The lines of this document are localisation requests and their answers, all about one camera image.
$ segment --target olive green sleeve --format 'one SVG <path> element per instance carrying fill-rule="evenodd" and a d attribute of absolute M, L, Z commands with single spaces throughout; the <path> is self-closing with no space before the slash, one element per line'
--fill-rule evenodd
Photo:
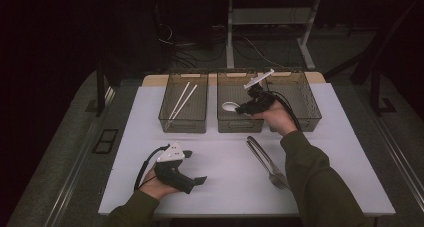
<path fill-rule="evenodd" d="M 287 180 L 307 227 L 368 226 L 362 210 L 328 156 L 300 131 L 281 140 L 286 152 Z"/>
<path fill-rule="evenodd" d="M 114 209 L 103 226 L 150 226 L 159 201 L 141 191 L 135 191 L 128 202 Z"/>

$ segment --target spoon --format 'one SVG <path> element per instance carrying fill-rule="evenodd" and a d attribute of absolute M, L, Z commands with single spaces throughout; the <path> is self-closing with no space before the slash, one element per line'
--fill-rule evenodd
<path fill-rule="evenodd" d="M 234 102 L 225 102 L 222 104 L 222 108 L 226 111 L 237 112 L 236 108 L 240 107 L 240 105 Z"/>
<path fill-rule="evenodd" d="M 283 182 L 280 181 L 279 177 L 276 174 L 271 172 L 269 167 L 265 164 L 265 162 L 260 157 L 259 153 L 255 150 L 255 147 L 253 146 L 253 144 L 249 141 L 246 141 L 246 144 L 250 148 L 250 150 L 253 152 L 253 154 L 256 156 L 256 158 L 259 160 L 259 162 L 261 162 L 262 166 L 265 167 L 266 171 L 268 171 L 268 178 L 271 181 L 271 183 L 279 189 L 285 189 L 286 186 L 283 184 Z"/>
<path fill-rule="evenodd" d="M 268 171 L 268 172 L 270 172 L 270 173 L 272 173 L 274 175 L 273 177 L 270 176 L 271 182 L 275 186 L 277 186 L 273 182 L 275 180 L 271 179 L 271 178 L 277 178 L 278 181 L 284 186 L 284 188 L 287 187 L 288 189 L 290 189 L 289 183 L 287 182 L 286 176 L 281 172 L 280 169 L 278 169 L 277 165 L 274 164 L 274 162 L 269 157 L 269 155 L 265 152 L 265 150 L 262 148 L 262 146 L 259 145 L 258 141 L 256 141 L 255 138 L 253 138 L 252 136 L 248 136 L 246 143 L 249 143 L 250 144 L 249 147 L 256 147 L 259 150 L 259 152 L 262 154 L 262 156 L 265 157 L 266 161 L 268 161 L 268 163 L 270 164 L 272 171 Z"/>

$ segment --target metal spoon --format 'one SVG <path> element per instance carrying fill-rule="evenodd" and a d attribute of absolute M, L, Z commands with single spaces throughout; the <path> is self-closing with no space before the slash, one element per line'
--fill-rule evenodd
<path fill-rule="evenodd" d="M 262 156 L 265 157 L 266 161 L 271 166 L 272 174 L 274 174 L 276 177 L 278 177 L 279 182 L 281 182 L 285 187 L 290 189 L 289 183 L 287 181 L 286 176 L 281 172 L 281 170 L 277 167 L 277 165 L 272 161 L 272 159 L 268 156 L 268 154 L 265 152 L 265 150 L 262 148 L 262 146 L 259 145 L 258 141 L 255 140 L 252 136 L 247 137 L 247 142 L 250 143 L 253 147 L 259 150 L 261 152 Z"/>
<path fill-rule="evenodd" d="M 262 166 L 266 169 L 266 171 L 268 171 L 268 178 L 271 181 L 271 183 L 279 189 L 285 189 L 286 186 L 284 185 L 284 183 L 280 181 L 280 178 L 277 175 L 275 175 L 271 172 L 269 167 L 265 164 L 265 162 L 262 160 L 261 156 L 255 150 L 255 147 L 253 146 L 253 144 L 249 141 L 246 141 L 246 144 L 249 147 L 249 149 L 253 152 L 253 154 L 256 156 L 256 158 L 259 160 L 259 162 L 261 162 Z"/>

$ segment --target chopsticks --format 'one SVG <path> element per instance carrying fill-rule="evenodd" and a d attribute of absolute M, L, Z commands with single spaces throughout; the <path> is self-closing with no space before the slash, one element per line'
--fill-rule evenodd
<path fill-rule="evenodd" d="M 183 90 L 183 93 L 180 95 L 180 98 L 178 99 L 177 104 L 175 104 L 175 107 L 172 110 L 171 115 L 168 118 L 168 122 L 165 125 L 165 130 L 167 130 L 169 128 L 169 126 L 171 125 L 172 121 L 175 119 L 175 117 L 177 117 L 177 115 L 180 113 L 181 109 L 184 107 L 184 105 L 187 103 L 187 101 L 190 99 L 191 95 L 193 94 L 193 92 L 197 88 L 197 85 L 194 85 L 193 89 L 191 89 L 190 93 L 184 99 L 184 101 L 181 104 L 181 106 L 178 107 L 178 105 L 180 104 L 181 100 L 183 99 L 183 96 L 184 96 L 185 92 L 187 91 L 187 88 L 188 88 L 189 85 L 190 85 L 190 82 L 187 82 L 187 84 L 186 84 L 186 86 L 185 86 L 185 88 Z"/>

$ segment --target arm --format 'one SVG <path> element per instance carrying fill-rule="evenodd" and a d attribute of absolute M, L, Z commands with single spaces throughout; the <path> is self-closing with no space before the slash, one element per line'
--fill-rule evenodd
<path fill-rule="evenodd" d="M 269 110 L 252 118 L 265 119 L 284 136 L 280 143 L 286 152 L 287 180 L 305 226 L 366 226 L 362 210 L 330 167 L 328 156 L 296 129 L 280 103 L 275 102 Z"/>
<path fill-rule="evenodd" d="M 175 192 L 178 190 L 163 184 L 156 178 L 153 166 L 144 178 L 140 189 L 133 193 L 125 205 L 114 209 L 103 226 L 150 226 L 153 212 L 158 207 L 159 201 Z"/>

